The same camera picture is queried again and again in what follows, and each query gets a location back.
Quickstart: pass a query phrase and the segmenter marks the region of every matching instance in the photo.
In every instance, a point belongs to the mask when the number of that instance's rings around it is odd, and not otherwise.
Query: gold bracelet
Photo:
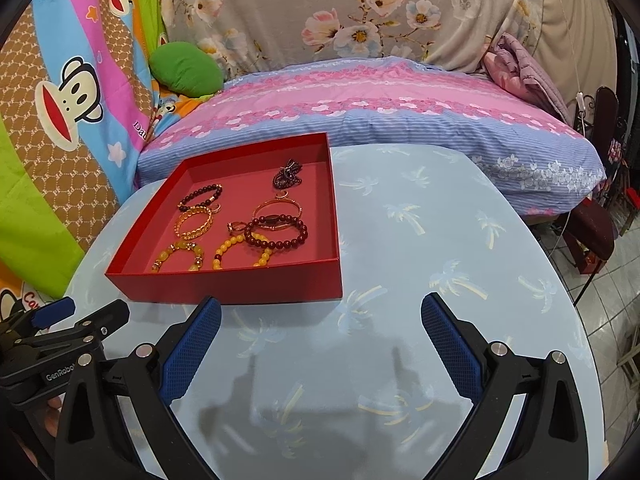
[[[154,264],[151,266],[151,272],[158,272],[160,267],[162,267],[162,263],[167,260],[169,256],[171,256],[178,249],[184,249],[187,251],[193,251],[193,254],[196,255],[196,259],[193,262],[193,265],[189,267],[188,270],[200,270],[202,266],[202,259],[204,257],[204,251],[202,247],[200,247],[195,242],[185,242],[184,240],[178,240],[176,243],[169,245],[164,251],[158,254],[158,257],[154,261]]]
[[[267,237],[264,235],[258,233],[252,233],[252,235],[256,240],[268,242]],[[213,262],[211,263],[213,270],[220,270],[222,268],[220,266],[222,263],[222,255],[227,252],[229,247],[241,244],[242,242],[244,242],[244,235],[232,236],[229,240],[225,240],[225,242],[220,245],[220,248],[216,250],[216,255],[213,257]],[[254,263],[254,267],[265,266],[271,257],[271,253],[273,253],[271,249],[263,249],[260,259]]]
[[[201,205],[193,206],[191,209],[189,209],[188,211],[185,211],[180,216],[178,216],[178,221],[175,223],[175,228],[174,228],[175,235],[178,238],[182,238],[183,240],[191,240],[193,238],[197,238],[198,236],[202,236],[211,228],[211,225],[213,224],[213,215],[217,213],[219,210],[220,210],[220,204],[218,204],[218,208],[214,210],[211,210],[208,207],[204,207]],[[182,223],[187,218],[190,218],[197,214],[206,214],[207,221],[204,222],[204,224],[198,227],[197,229],[194,229],[193,231],[187,231],[186,233],[181,234],[180,226],[182,225]]]

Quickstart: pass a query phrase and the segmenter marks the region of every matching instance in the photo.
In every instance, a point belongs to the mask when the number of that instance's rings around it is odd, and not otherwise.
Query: folded blanket
[[[484,66],[507,92],[571,125],[569,110],[545,70],[511,34],[504,33],[484,55]]]

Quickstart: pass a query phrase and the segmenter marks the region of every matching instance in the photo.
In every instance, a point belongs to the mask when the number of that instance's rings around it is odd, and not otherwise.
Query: bracelet
[[[191,206],[186,205],[189,200],[193,200],[197,196],[206,193],[207,191],[213,191],[213,195],[207,198],[204,202],[200,202],[199,204]],[[215,202],[218,199],[220,193],[222,193],[222,186],[220,186],[220,184],[211,184],[210,186],[201,187],[199,190],[196,190],[193,193],[189,193],[186,197],[180,200],[180,202],[178,202],[178,209],[184,213],[185,211],[188,211],[189,209],[192,209],[194,207],[207,207],[212,202]]]
[[[252,239],[260,242],[266,242],[266,243],[269,242],[266,236],[260,235],[257,233],[252,233]],[[222,268],[220,266],[222,264],[222,255],[227,252],[229,247],[234,246],[236,244],[240,244],[244,242],[244,240],[245,240],[244,235],[232,236],[231,238],[229,238],[229,240],[226,240],[222,245],[220,245],[220,248],[216,250],[216,255],[213,257],[213,262],[211,264],[213,267],[213,270],[220,270]],[[265,266],[269,261],[269,258],[271,257],[272,252],[273,251],[271,249],[266,248],[262,252],[260,259],[254,263],[254,267]]]
[[[260,211],[260,209],[270,204],[279,204],[282,202],[286,202],[287,204],[293,204],[294,206],[296,206],[298,208],[298,216],[295,216],[295,217],[292,217],[291,215],[267,215],[265,217],[258,216],[258,211]],[[295,220],[300,220],[300,217],[302,216],[302,207],[295,200],[287,198],[286,194],[284,194],[283,196],[276,195],[276,198],[273,198],[272,200],[267,200],[267,202],[262,202],[257,208],[255,208],[253,216],[254,216],[254,219],[256,218],[266,219],[266,221],[263,224],[259,225],[260,229],[268,229],[269,231],[279,231],[280,229],[286,229],[287,227],[289,227],[288,222],[284,222],[280,218],[283,216],[288,216],[290,218],[294,218]]]
[[[202,266],[202,257],[204,255],[202,247],[200,247],[195,242],[185,242],[184,240],[178,240],[177,242],[169,245],[160,254],[158,254],[158,257],[154,261],[154,264],[151,266],[151,272],[158,272],[160,270],[160,267],[162,267],[162,263],[166,261],[167,258],[178,249],[193,251],[193,254],[196,255],[196,259],[193,261],[193,265],[189,267],[188,270],[200,270],[200,267]]]
[[[281,222],[284,227],[292,226],[297,228],[298,231],[300,231],[300,235],[297,238],[292,238],[291,240],[285,240],[283,242],[268,242],[266,240],[259,240],[252,237],[252,229],[258,226],[264,226],[267,222],[273,222],[276,219]],[[244,228],[244,238],[249,245],[259,246],[263,249],[271,249],[272,251],[274,249],[295,249],[299,245],[305,243],[305,240],[309,238],[309,232],[305,223],[294,216],[269,215],[260,216],[251,220]]]
[[[210,208],[201,206],[201,205],[192,206],[191,208],[187,209],[187,211],[185,211],[184,213],[181,213],[181,215],[178,216],[178,221],[175,223],[175,228],[174,228],[175,235],[178,238],[182,238],[183,240],[191,240],[192,238],[197,238],[198,236],[203,235],[211,228],[211,225],[213,224],[213,215],[217,213],[219,210],[220,210],[220,204],[218,204],[218,208],[215,210],[211,210]],[[187,231],[181,234],[180,226],[183,224],[183,222],[187,218],[190,218],[200,213],[207,215],[207,221],[204,222],[204,224],[198,227],[197,229],[194,229],[193,231]]]

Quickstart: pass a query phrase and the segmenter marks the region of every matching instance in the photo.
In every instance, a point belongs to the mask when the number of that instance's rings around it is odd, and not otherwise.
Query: yellow beaded bracelet
[[[162,263],[165,262],[169,256],[171,256],[178,249],[184,249],[187,251],[193,251],[193,254],[196,255],[196,259],[193,262],[193,265],[189,267],[188,270],[200,270],[202,266],[202,258],[204,256],[204,251],[202,247],[200,247],[195,242],[186,242],[184,240],[178,240],[177,242],[169,245],[164,251],[158,254],[158,257],[154,261],[154,264],[151,266],[151,272],[158,272],[160,267],[162,267]]]
[[[258,233],[252,233],[252,235],[256,240],[264,240],[268,242],[267,237],[264,235]],[[220,245],[220,248],[216,250],[216,255],[213,257],[213,263],[211,264],[213,270],[220,270],[222,268],[220,266],[222,264],[222,255],[227,252],[229,247],[240,244],[242,242],[244,242],[244,235],[238,235],[232,236],[231,238],[229,238],[229,240],[226,240],[222,245]],[[260,256],[260,259],[254,263],[254,267],[265,266],[269,261],[272,252],[273,251],[271,251],[271,249],[265,249]]]

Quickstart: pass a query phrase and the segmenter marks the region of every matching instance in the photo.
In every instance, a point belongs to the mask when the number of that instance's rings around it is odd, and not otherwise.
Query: dark red beaded bracelet
[[[193,200],[197,196],[200,196],[201,194],[209,191],[213,191],[213,195],[207,198],[204,202],[200,202],[195,206],[186,205],[186,203],[189,200]],[[220,184],[210,184],[210,186],[201,187],[200,189],[197,189],[193,193],[189,193],[186,197],[180,200],[180,202],[178,202],[178,209],[184,213],[185,211],[188,211],[189,209],[196,206],[208,207],[209,205],[211,205],[211,203],[215,202],[218,199],[218,197],[220,196],[220,193],[222,193],[222,186],[220,186]]]
[[[265,226],[265,225],[274,225],[274,224],[289,224],[292,227],[298,229],[300,234],[297,238],[292,238],[291,240],[285,240],[283,242],[267,242],[265,240],[256,240],[252,236],[252,231],[255,227]],[[295,249],[299,245],[305,243],[305,240],[309,238],[309,231],[302,220],[299,220],[295,216],[291,215],[267,215],[260,216],[258,218],[254,218],[251,220],[246,227],[244,228],[244,239],[247,241],[249,245],[253,245],[256,247],[261,247],[263,249]]]

